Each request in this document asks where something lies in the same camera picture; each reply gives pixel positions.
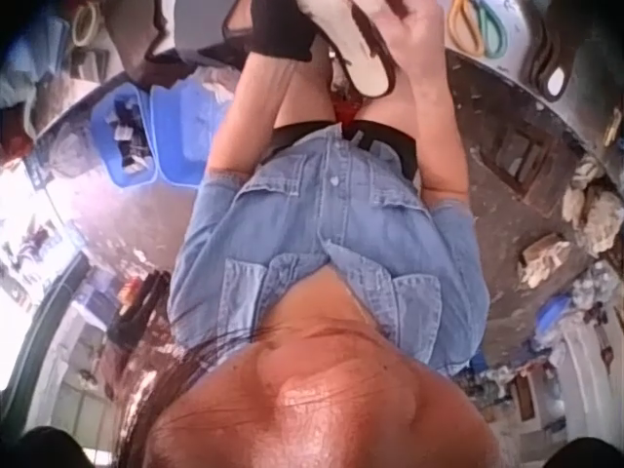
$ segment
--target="blue bin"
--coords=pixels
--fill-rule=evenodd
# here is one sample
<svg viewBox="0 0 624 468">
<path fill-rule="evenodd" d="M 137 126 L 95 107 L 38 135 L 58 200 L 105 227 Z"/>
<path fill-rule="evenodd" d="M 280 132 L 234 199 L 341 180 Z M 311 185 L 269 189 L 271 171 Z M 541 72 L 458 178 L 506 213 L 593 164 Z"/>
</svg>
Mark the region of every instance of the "blue bin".
<svg viewBox="0 0 624 468">
<path fill-rule="evenodd" d="M 147 133 L 147 144 L 154 156 L 152 167 L 135 174 L 127 174 L 121 166 L 122 154 L 115 141 L 113 128 L 106 123 L 106 118 L 115 108 L 115 100 L 134 99 L 138 101 L 143 127 Z M 120 188 L 133 187 L 151 183 L 158 176 L 156 171 L 156 151 L 150 135 L 151 118 L 149 112 L 149 94 L 141 91 L 131 83 L 125 83 L 108 93 L 91 112 L 91 134 L 94 145 L 99 153 L 108 175 L 115 185 Z"/>
<path fill-rule="evenodd" d="M 197 188 L 227 104 L 193 78 L 151 91 L 152 138 L 158 167 L 172 185 Z"/>
</svg>

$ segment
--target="denim shirt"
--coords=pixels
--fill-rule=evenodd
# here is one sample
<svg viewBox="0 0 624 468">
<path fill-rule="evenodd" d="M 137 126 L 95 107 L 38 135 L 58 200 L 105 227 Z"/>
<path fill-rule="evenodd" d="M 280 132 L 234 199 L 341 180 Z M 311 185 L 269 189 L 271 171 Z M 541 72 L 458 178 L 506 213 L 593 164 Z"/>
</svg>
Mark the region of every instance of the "denim shirt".
<svg viewBox="0 0 624 468">
<path fill-rule="evenodd" d="M 330 127 L 245 183 L 207 175 L 172 279 L 177 342 L 253 331 L 330 264 L 405 354 L 444 374 L 465 367 L 489 306 L 473 217 L 454 201 L 427 210 L 396 154 L 376 145 L 373 155 Z"/>
</svg>

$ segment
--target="shoe sole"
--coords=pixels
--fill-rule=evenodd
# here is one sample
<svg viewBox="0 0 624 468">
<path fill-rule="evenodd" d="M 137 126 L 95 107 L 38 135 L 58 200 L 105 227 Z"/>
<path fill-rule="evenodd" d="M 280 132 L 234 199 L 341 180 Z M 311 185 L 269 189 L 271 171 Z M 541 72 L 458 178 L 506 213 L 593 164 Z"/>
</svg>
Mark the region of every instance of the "shoe sole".
<svg viewBox="0 0 624 468">
<path fill-rule="evenodd" d="M 380 98 L 392 92 L 395 65 L 369 16 L 385 0 L 297 0 L 334 47 L 349 81 L 363 96 Z"/>
</svg>

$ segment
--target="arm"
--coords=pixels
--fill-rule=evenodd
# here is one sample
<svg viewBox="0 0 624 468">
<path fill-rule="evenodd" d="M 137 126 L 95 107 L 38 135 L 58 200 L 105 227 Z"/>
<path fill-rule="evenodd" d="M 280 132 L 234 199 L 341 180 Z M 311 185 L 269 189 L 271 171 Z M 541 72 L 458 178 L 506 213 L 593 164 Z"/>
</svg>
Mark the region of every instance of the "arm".
<svg viewBox="0 0 624 468">
<path fill-rule="evenodd" d="M 447 81 L 445 13 L 436 0 L 403 1 L 406 16 L 382 4 L 371 18 L 411 86 L 422 199 L 430 209 L 448 199 L 467 204 L 466 155 Z"/>
<path fill-rule="evenodd" d="M 468 164 L 449 89 L 423 90 L 416 85 L 412 92 L 423 202 L 429 208 L 448 199 L 468 204 Z"/>
<path fill-rule="evenodd" d="M 207 172 L 249 178 L 266 149 L 296 61 L 251 53 L 225 120 L 214 136 Z"/>
<path fill-rule="evenodd" d="M 252 52 L 234 101 L 214 136 L 208 173 L 249 178 L 273 132 L 298 61 L 310 61 L 314 23 L 295 0 L 253 0 Z"/>
</svg>

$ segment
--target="chest pocket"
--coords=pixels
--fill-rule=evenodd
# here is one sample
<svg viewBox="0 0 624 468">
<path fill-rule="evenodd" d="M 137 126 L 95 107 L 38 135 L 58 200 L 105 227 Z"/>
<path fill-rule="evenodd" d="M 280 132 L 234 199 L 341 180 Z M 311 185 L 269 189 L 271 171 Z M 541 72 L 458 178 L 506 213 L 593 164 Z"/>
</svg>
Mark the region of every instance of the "chest pocket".
<svg viewBox="0 0 624 468">
<path fill-rule="evenodd" d="M 298 197 L 303 179 L 305 154 L 285 154 L 261 166 L 241 188 L 236 198 L 245 193 L 267 191 Z"/>
<path fill-rule="evenodd" d="M 440 327 L 440 280 L 420 273 L 392 280 L 399 308 L 399 346 L 428 364 Z"/>
<path fill-rule="evenodd" d="M 382 163 L 370 162 L 370 203 L 377 207 L 402 207 L 419 210 L 428 215 L 416 189 L 400 175 Z"/>
</svg>

